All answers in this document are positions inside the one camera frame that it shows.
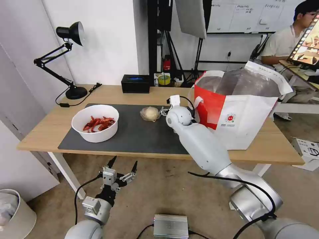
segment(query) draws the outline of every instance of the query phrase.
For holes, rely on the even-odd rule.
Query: lamp shade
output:
[[[83,46],[85,41],[84,29],[81,22],[75,22],[70,27],[57,27],[56,33],[59,37],[72,39],[75,43]]]

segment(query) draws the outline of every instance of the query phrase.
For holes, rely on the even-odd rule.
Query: floor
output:
[[[290,140],[299,137],[319,141],[319,116],[291,114],[292,122],[276,120],[276,124]],[[106,165],[109,156],[64,155],[80,183],[94,178]],[[244,224],[235,211],[228,207],[230,190],[218,181],[191,176],[187,171],[202,173],[190,160],[146,159],[118,157],[114,168],[129,172],[138,160],[137,178],[118,193],[104,235],[107,239],[135,239],[139,232],[152,223],[155,213],[188,216],[190,229],[212,239],[232,238]],[[245,169],[254,165],[240,164]],[[319,230],[319,170],[304,171],[291,166],[271,166],[264,179],[280,194],[284,204],[280,217],[292,218]],[[87,195],[100,192],[101,181],[84,187]],[[66,180],[29,202],[37,213],[37,223],[26,239],[64,238],[74,225],[74,191]],[[78,200],[79,220],[83,209]],[[141,238],[153,238],[149,228]],[[248,228],[244,238],[263,238],[257,227]]]

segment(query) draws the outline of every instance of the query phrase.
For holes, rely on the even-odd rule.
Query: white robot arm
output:
[[[210,175],[227,179],[238,179],[250,184],[224,181],[230,188],[237,188],[232,194],[230,203],[246,222],[254,222],[257,218],[269,213],[273,205],[264,192],[252,186],[257,185],[272,198],[275,209],[282,205],[280,196],[257,174],[233,165],[228,152],[220,141],[202,124],[194,122],[189,110],[179,106],[178,95],[170,97],[171,108],[166,116],[166,123],[179,135],[179,140],[199,167]],[[266,239],[315,239],[319,232],[314,228],[290,219],[265,218],[257,225]]]
[[[102,239],[102,227],[106,224],[110,216],[111,208],[114,206],[116,194],[122,187],[125,187],[136,178],[137,161],[131,172],[127,174],[117,173],[112,166],[116,156],[111,159],[107,166],[103,166],[100,177],[103,178],[102,191],[95,198],[85,197],[82,206],[85,210],[87,220],[77,223],[69,229],[65,239]]]

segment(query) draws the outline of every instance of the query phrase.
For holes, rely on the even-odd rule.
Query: black desk lamp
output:
[[[59,37],[61,37],[65,41],[65,43],[59,48],[49,52],[48,54],[35,59],[34,64],[42,68],[43,70],[45,70],[47,73],[53,75],[55,78],[58,78],[64,84],[69,86],[69,89],[65,93],[65,96],[68,99],[71,99],[71,100],[80,99],[87,95],[87,90],[84,87],[75,86],[73,81],[70,81],[67,78],[64,78],[63,76],[60,76],[54,71],[50,70],[49,68],[46,67],[46,64],[72,50],[73,44],[69,41],[69,39],[72,39],[75,43],[83,46],[83,43],[84,43],[83,26],[81,22],[76,22],[76,23],[73,23],[69,28],[57,27],[56,33]],[[62,53],[55,56],[50,56],[54,52],[64,47],[66,48],[66,50],[63,51]]]

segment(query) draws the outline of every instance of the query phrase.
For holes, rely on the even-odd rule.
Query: cardboard box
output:
[[[319,146],[318,143],[303,140],[303,139],[293,139],[291,142],[293,147],[305,161],[302,166],[293,165],[294,167],[314,171],[319,167]]]

